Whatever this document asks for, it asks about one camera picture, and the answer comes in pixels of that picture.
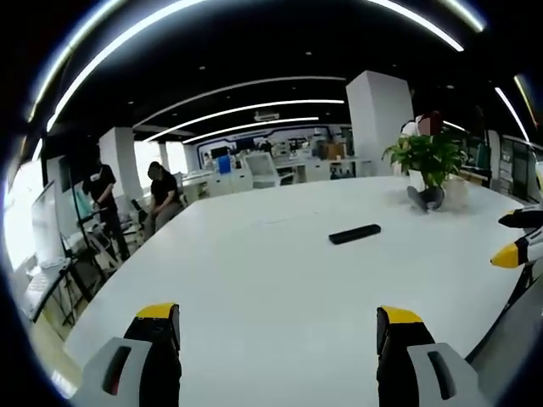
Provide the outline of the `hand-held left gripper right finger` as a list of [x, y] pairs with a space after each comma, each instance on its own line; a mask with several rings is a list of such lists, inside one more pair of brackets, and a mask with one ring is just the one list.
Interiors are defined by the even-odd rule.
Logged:
[[488, 404], [474, 368], [410, 310], [377, 308], [377, 357], [380, 406]]

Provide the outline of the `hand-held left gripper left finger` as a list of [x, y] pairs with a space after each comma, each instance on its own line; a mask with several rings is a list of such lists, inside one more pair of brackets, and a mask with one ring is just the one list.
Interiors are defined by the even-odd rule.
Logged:
[[123, 337], [111, 338], [85, 365], [72, 406], [178, 406], [179, 305], [141, 309]]

